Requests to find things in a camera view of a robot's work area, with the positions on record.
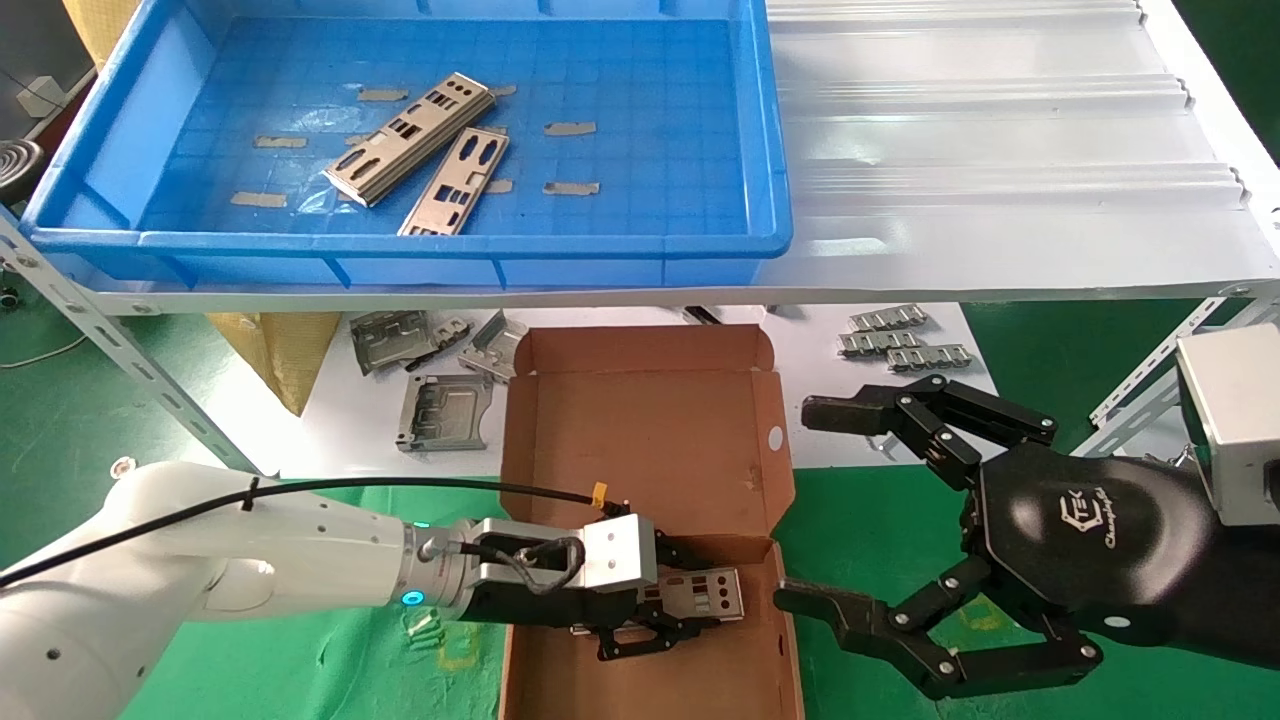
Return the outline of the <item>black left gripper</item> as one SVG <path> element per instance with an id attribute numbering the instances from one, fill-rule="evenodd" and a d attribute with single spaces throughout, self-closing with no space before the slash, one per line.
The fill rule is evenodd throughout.
<path id="1" fill-rule="evenodd" d="M 499 561 L 499 552 L 521 550 L 534 541 L 489 538 L 480 541 L 477 557 Z M 684 543 L 673 538 L 657 538 L 657 561 L 660 566 L 682 571 L 709 573 L 727 568 L 714 543 Z M 639 641 L 618 641 L 620 626 L 632 623 L 650 633 Z M 704 630 L 719 626 L 719 618 L 676 618 L 658 603 L 641 603 L 637 591 L 599 593 L 589 589 L 559 589 L 534 594 L 522 582 L 481 582 L 472 591 L 462 623 L 492 623 L 521 626 L 598 628 L 598 659 L 602 662 L 663 653 L 685 641 L 698 638 Z"/>

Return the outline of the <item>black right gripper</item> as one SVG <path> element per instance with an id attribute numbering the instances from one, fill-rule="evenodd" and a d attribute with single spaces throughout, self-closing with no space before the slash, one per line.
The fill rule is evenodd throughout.
<path id="1" fill-rule="evenodd" d="M 966 550 L 983 559 L 901 603 L 792 578 L 773 593 L 778 610 L 824 623 L 842 651 L 890 664 L 928 700 L 1074 685 L 1105 659 L 1080 632 L 1277 667 L 1277 528 L 1224 524 L 1194 471 L 1057 454 L 1044 447 L 1055 419 L 943 375 L 808 396 L 801 424 L 892 436 L 952 489 L 977 483 Z M 961 430 L 1019 446 L 980 468 Z M 1041 642 L 951 652 L 931 638 L 984 593 Z"/>

